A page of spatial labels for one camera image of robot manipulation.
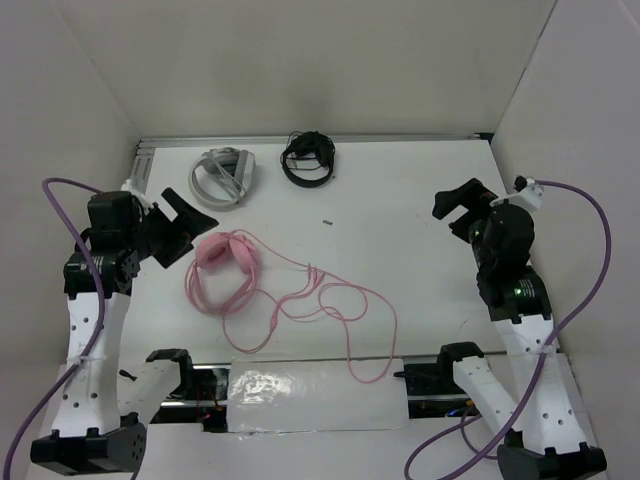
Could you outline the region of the pink wired headphones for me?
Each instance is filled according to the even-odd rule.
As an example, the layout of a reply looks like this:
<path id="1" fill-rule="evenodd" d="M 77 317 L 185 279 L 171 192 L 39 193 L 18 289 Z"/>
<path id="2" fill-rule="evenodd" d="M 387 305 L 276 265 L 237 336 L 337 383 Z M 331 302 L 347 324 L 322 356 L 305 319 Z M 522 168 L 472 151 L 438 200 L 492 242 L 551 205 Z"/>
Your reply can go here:
<path id="1" fill-rule="evenodd" d="M 261 248 L 265 248 L 267 252 L 289 265 L 302 268 L 306 274 L 306 283 L 303 287 L 286 293 L 279 298 L 261 288 L 260 278 L 263 271 L 260 257 Z M 244 275 L 244 281 L 228 298 L 221 302 L 214 302 L 205 288 L 203 276 L 217 272 L 229 262 L 235 263 L 239 271 Z M 354 290 L 362 297 L 363 307 L 359 315 L 347 317 L 338 307 L 323 301 L 323 296 L 326 292 L 338 288 Z M 245 355 L 257 354 L 269 344 L 282 316 L 294 323 L 308 324 L 318 320 L 319 316 L 323 314 L 339 321 L 343 327 L 346 366 L 349 374 L 356 382 L 370 385 L 381 381 L 389 373 L 395 358 L 399 317 L 394 305 L 385 296 L 363 285 L 349 282 L 311 263 L 303 264 L 288 258 L 269 247 L 253 233 L 244 229 L 213 233 L 202 240 L 195 248 L 194 258 L 185 272 L 183 289 L 187 300 L 196 311 L 203 315 L 220 319 L 222 333 L 228 344 L 235 351 Z M 257 294 L 266 296 L 273 303 L 273 310 L 269 316 L 268 330 L 264 339 L 253 347 L 245 348 L 237 344 L 229 335 L 227 319 L 240 313 Z M 369 311 L 369 298 L 371 296 L 376 297 L 389 308 L 392 315 L 393 329 L 390 351 L 384 367 L 377 376 L 365 379 L 357 375 L 353 368 L 349 325 L 365 318 Z"/>

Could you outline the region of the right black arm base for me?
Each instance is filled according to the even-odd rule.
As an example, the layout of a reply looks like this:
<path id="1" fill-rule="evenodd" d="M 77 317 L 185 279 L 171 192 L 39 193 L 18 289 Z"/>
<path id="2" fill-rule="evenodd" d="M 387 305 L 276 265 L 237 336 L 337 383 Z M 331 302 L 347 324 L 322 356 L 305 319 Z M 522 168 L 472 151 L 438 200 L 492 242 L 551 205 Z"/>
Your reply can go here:
<path id="1" fill-rule="evenodd" d="M 474 342 L 447 344 L 436 357 L 404 358 L 393 377 L 404 382 L 410 400 L 453 398 L 463 394 L 453 379 L 454 364 L 468 357 L 483 358 L 484 353 Z"/>

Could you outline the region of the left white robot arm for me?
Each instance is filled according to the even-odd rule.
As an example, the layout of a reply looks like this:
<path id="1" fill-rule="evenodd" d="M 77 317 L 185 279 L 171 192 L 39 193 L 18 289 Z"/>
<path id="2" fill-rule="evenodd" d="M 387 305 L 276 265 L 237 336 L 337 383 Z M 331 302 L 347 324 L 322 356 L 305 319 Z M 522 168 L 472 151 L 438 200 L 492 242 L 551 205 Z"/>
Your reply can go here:
<path id="1" fill-rule="evenodd" d="M 147 430 L 169 397 L 196 390 L 197 374 L 184 349 L 149 354 L 125 390 L 118 389 L 121 338 L 141 263 L 169 268 L 218 226 L 172 188 L 162 197 L 176 215 L 130 188 L 93 190 L 89 226 L 70 230 L 75 248 L 63 268 L 70 321 L 67 367 L 52 391 L 61 400 L 49 434 L 32 442 L 32 463 L 73 477 L 139 473 Z"/>

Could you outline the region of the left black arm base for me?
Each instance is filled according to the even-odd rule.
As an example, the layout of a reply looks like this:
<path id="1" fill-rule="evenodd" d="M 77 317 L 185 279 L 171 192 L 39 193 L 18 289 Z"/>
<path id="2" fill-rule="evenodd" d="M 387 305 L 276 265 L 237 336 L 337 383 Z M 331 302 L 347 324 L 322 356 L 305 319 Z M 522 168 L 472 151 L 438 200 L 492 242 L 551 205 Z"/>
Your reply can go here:
<path id="1" fill-rule="evenodd" d="M 121 360 L 117 400 L 121 414 L 154 407 L 213 407 L 227 403 L 229 364 L 198 364 L 186 350 L 153 352 L 134 364 Z"/>

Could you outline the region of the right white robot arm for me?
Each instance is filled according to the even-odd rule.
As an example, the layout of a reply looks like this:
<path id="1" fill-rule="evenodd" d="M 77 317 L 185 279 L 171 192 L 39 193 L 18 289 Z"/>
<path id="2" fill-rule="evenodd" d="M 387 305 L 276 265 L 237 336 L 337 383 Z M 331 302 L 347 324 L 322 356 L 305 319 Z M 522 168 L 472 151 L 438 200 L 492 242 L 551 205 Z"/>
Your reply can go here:
<path id="1" fill-rule="evenodd" d="M 545 284 L 530 262 L 532 214 L 547 185 L 519 176 L 514 193 L 499 197 L 472 178 L 435 196 L 438 220 L 465 210 L 449 228 L 473 251 L 479 294 L 506 348 L 517 392 L 507 392 L 475 343 L 441 348 L 438 384 L 448 392 L 462 389 L 494 435 L 455 477 L 490 453 L 505 479 L 589 479 L 607 468 L 604 451 L 590 445 L 576 418 L 560 370 L 556 340 L 567 324 L 554 321 Z"/>

